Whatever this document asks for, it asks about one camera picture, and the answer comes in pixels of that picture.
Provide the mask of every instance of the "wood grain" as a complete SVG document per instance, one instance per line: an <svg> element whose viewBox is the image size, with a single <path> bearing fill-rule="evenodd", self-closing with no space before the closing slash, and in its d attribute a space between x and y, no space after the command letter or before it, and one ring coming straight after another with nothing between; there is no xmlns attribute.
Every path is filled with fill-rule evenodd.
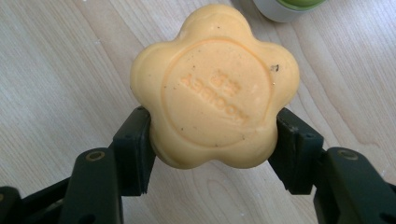
<svg viewBox="0 0 396 224"><path fill-rule="evenodd" d="M258 39L295 56L301 85L288 108L326 148L358 150L396 184L395 1L328 1L276 23L251 0L0 0L0 186L26 196L108 146L138 106L134 57L208 3L236 7ZM312 199L291 196L267 162L181 171L156 161L148 194L123 201L125 223L316 223Z"/></svg>

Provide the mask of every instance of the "flower-shaped soap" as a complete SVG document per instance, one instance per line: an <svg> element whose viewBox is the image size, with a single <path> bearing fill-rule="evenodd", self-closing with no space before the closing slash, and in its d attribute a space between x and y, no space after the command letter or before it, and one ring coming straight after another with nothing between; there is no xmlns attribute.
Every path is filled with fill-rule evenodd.
<svg viewBox="0 0 396 224"><path fill-rule="evenodd" d="M134 96L151 114L157 156L180 169L267 160L276 115L298 83L292 55L254 38L245 18L224 5L194 11L175 40L144 49L131 71Z"/></svg>

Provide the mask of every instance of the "screw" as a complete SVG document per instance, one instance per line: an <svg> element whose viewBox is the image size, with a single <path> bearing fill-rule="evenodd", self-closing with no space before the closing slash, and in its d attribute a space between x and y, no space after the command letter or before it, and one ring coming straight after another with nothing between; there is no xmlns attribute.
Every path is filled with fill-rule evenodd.
<svg viewBox="0 0 396 224"><path fill-rule="evenodd" d="M343 149L338 150L338 154L340 154L340 156L350 161L356 161L359 158L358 154L349 150L343 150Z"/></svg>
<svg viewBox="0 0 396 224"><path fill-rule="evenodd" d="M105 156L105 152L103 151L93 151L88 154L85 159L87 161L99 161Z"/></svg>

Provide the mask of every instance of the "bolt hole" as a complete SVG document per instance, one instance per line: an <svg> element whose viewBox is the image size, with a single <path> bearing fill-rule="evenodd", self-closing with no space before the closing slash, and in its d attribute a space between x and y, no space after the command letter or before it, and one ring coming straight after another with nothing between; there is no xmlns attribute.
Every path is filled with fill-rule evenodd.
<svg viewBox="0 0 396 224"><path fill-rule="evenodd" d="M347 150L338 150L338 154L347 160L356 161L359 157L356 153Z"/></svg>
<svg viewBox="0 0 396 224"><path fill-rule="evenodd" d="M94 151L87 155L85 159L87 161L99 161L105 156L105 152L103 151Z"/></svg>
<svg viewBox="0 0 396 224"><path fill-rule="evenodd" d="M78 224L92 224L96 220L96 217L92 214L86 215L84 217L81 217L78 221Z"/></svg>
<svg viewBox="0 0 396 224"><path fill-rule="evenodd" d="M390 214L386 213L381 213L379 214L382 220L388 222L388 223L396 223L396 217Z"/></svg>
<svg viewBox="0 0 396 224"><path fill-rule="evenodd" d="M305 137L307 137L307 138L314 138L315 135L312 134L312 133L307 133L307 134L305 135Z"/></svg>

